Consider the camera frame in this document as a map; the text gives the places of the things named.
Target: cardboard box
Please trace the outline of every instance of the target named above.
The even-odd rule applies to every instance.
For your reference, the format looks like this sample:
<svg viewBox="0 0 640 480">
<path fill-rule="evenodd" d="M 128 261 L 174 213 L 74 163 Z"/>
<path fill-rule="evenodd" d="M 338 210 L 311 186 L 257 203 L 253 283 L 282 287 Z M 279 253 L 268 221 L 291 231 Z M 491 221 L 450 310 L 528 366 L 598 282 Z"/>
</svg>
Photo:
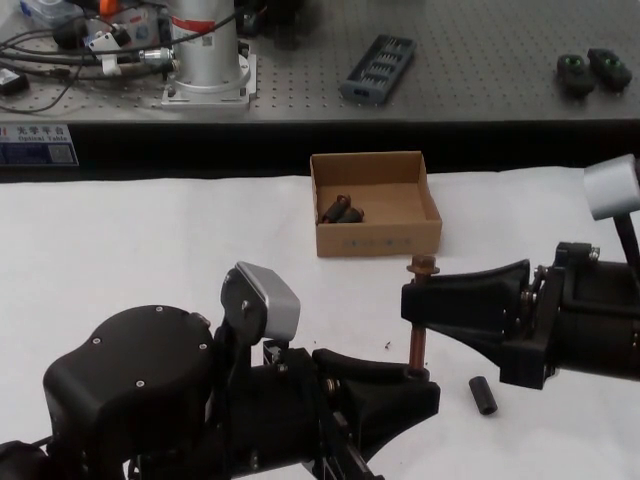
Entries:
<svg viewBox="0 0 640 480">
<path fill-rule="evenodd" d="M 421 152 L 313 155 L 311 180 L 319 257 L 437 252 L 442 219 Z M 363 223 L 319 223 L 340 194 L 364 210 Z"/>
</svg>

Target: bolt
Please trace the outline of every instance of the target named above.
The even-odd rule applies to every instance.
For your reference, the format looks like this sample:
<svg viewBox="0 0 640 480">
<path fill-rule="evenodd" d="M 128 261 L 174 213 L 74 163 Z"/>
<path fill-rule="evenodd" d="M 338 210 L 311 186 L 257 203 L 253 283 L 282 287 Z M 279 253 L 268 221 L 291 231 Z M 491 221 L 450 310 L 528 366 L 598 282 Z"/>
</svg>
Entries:
<svg viewBox="0 0 640 480">
<path fill-rule="evenodd" d="M 591 251 L 589 252 L 589 260 L 592 262 L 597 262 L 600 258 L 600 247 L 591 247 Z"/>
<path fill-rule="evenodd" d="M 407 270 L 415 275 L 416 283 L 425 283 L 431 275 L 440 272 L 436 267 L 436 258 L 431 255 L 414 255 Z M 409 347 L 409 366 L 415 369 L 424 368 L 424 354 L 427 347 L 427 330 L 419 325 L 411 327 L 411 343 Z"/>
<path fill-rule="evenodd" d="M 436 258 L 431 255 L 414 255 L 407 270 L 415 274 L 418 283 L 440 272 L 436 267 Z"/>
</svg>

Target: label sticker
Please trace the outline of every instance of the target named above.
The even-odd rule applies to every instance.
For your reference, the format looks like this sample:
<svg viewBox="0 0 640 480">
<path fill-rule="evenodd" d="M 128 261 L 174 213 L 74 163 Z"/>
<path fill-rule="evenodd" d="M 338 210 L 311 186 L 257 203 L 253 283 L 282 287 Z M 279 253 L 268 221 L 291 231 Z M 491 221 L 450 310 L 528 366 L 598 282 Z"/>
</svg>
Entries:
<svg viewBox="0 0 640 480">
<path fill-rule="evenodd" d="M 73 166 L 78 156 L 66 125 L 0 125 L 0 167 Z"/>
<path fill-rule="evenodd" d="M 196 33 L 207 32 L 214 26 L 215 22 L 199 22 L 194 20 L 180 20 L 176 17 L 171 18 L 171 32 L 174 40 L 190 37 Z M 209 33 L 202 37 L 187 40 L 185 43 L 197 45 L 199 47 L 215 48 L 214 33 Z"/>
</svg>

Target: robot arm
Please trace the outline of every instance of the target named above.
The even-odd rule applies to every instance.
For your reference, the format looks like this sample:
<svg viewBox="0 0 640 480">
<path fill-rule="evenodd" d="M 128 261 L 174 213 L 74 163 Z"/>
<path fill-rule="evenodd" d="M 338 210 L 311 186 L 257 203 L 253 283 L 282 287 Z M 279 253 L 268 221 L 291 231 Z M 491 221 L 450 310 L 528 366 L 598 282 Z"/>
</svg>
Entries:
<svg viewBox="0 0 640 480">
<path fill-rule="evenodd" d="M 585 170 L 593 217 L 613 217 L 627 263 L 560 243 L 530 285 L 528 260 L 406 285 L 403 318 L 476 349 L 505 383 L 541 389 L 556 368 L 639 380 L 640 253 L 629 217 L 640 209 L 637 171 L 631 155 Z"/>
<path fill-rule="evenodd" d="M 222 480 L 303 463 L 318 479 L 382 480 L 366 462 L 438 411 L 424 369 L 289 348 L 300 303 L 274 272 L 240 262 L 215 335 L 197 313 L 121 312 L 47 370 L 46 454 L 0 446 L 11 480 Z M 264 365 L 250 349 L 263 337 Z"/>
</svg>

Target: black cylinder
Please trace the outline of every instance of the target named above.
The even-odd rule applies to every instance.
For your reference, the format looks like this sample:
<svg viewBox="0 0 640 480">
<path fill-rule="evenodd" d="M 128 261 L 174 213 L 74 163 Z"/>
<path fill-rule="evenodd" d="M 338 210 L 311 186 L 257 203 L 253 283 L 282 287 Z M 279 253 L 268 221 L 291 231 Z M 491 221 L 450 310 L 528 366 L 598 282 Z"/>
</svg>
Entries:
<svg viewBox="0 0 640 480">
<path fill-rule="evenodd" d="M 491 393 L 486 378 L 472 378 L 469 380 L 469 387 L 471 388 L 473 399 L 476 401 L 478 411 L 482 415 L 491 415 L 498 410 L 498 405 L 496 404 L 495 398 L 493 398 L 493 393 Z"/>
</svg>

